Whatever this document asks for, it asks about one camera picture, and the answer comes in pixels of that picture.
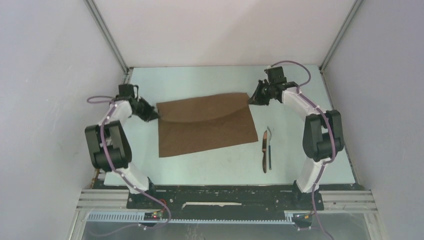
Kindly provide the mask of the brown cloth napkin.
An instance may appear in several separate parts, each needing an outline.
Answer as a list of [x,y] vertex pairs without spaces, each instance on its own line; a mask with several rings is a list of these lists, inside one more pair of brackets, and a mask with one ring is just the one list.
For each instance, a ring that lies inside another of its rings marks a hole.
[[257,142],[248,100],[230,92],[158,103],[159,157]]

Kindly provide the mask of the right controller board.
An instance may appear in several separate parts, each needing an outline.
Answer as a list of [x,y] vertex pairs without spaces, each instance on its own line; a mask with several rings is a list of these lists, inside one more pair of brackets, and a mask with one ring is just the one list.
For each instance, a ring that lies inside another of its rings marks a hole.
[[295,214],[293,216],[293,221],[305,221],[307,219],[312,219],[313,214]]

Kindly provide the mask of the left aluminium frame post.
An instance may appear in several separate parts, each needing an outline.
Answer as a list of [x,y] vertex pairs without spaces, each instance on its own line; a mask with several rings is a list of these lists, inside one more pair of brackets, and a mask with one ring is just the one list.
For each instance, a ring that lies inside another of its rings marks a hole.
[[100,33],[102,34],[103,38],[106,41],[106,44],[112,51],[115,59],[117,60],[120,68],[122,69],[123,73],[126,75],[129,72],[129,67],[126,64],[121,51],[118,48],[118,45],[116,44],[111,31],[109,30],[106,21],[104,20],[101,11],[99,7],[97,6],[96,2],[94,0],[84,0],[85,5],[87,6],[90,14],[93,17],[94,22],[96,23]]

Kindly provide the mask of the aluminium frame post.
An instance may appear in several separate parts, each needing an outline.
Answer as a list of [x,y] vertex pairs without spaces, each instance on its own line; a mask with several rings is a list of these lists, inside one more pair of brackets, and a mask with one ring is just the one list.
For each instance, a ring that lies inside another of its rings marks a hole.
[[355,0],[345,17],[340,29],[338,30],[329,50],[327,51],[323,61],[320,64],[320,72],[323,74],[325,70],[327,69],[329,63],[331,62],[336,50],[338,49],[340,43],[342,42],[346,32],[348,31],[349,27],[351,26],[352,22],[354,21],[358,11],[360,10],[361,6],[363,5],[365,1],[364,0]]
[[97,6],[96,2],[94,0],[84,0],[85,5],[87,6],[90,14],[93,17],[94,22],[96,23],[100,33],[102,34],[103,38],[106,41],[106,44],[112,51],[115,59],[117,60],[120,68],[122,69],[123,73],[126,75],[129,72],[129,67],[126,64],[121,51],[118,48],[118,45],[116,44],[111,31],[109,30],[106,21],[104,20],[101,11],[99,7]]

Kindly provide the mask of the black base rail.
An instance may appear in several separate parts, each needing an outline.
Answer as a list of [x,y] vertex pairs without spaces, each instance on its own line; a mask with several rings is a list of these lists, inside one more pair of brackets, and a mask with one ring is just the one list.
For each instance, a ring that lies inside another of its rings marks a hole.
[[157,185],[149,192],[166,203],[171,219],[284,220],[284,214],[324,210],[322,195],[293,185]]

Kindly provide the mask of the right aluminium frame post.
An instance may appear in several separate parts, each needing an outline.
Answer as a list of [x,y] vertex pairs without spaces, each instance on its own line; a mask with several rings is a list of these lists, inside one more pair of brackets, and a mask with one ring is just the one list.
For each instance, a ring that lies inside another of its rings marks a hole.
[[352,22],[354,21],[358,11],[360,10],[361,6],[363,5],[365,1],[364,0],[355,0],[345,17],[340,29],[338,30],[329,50],[327,51],[323,61],[320,64],[320,72],[323,74],[325,70],[327,69],[329,63],[331,62],[336,50],[338,49],[340,43],[342,42],[346,32],[348,31],[349,27],[351,26]]

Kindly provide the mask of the controller board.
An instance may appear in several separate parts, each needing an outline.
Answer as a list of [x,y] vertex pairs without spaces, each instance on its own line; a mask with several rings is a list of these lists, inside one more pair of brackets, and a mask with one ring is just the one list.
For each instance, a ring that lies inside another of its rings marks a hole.
[[307,219],[312,219],[313,214],[295,214],[293,216],[293,221],[305,221]]
[[143,216],[144,221],[159,221],[162,219],[163,213],[161,211],[145,212]]

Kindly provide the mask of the left controller board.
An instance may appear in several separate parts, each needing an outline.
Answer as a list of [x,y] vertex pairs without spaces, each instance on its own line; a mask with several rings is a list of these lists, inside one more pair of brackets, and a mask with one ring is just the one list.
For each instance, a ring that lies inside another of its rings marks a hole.
[[163,213],[161,211],[145,212],[143,216],[144,221],[159,221],[162,219]]

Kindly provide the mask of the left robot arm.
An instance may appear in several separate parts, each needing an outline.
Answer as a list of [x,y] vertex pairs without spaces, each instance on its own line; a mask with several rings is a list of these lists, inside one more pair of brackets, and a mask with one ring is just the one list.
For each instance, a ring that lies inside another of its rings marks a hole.
[[159,118],[154,106],[142,97],[92,96],[90,104],[107,103],[108,110],[95,125],[84,130],[91,164],[123,180],[130,193],[140,194],[138,201],[145,208],[153,208],[158,202],[152,180],[132,162],[132,149],[123,125],[132,116],[149,122]]

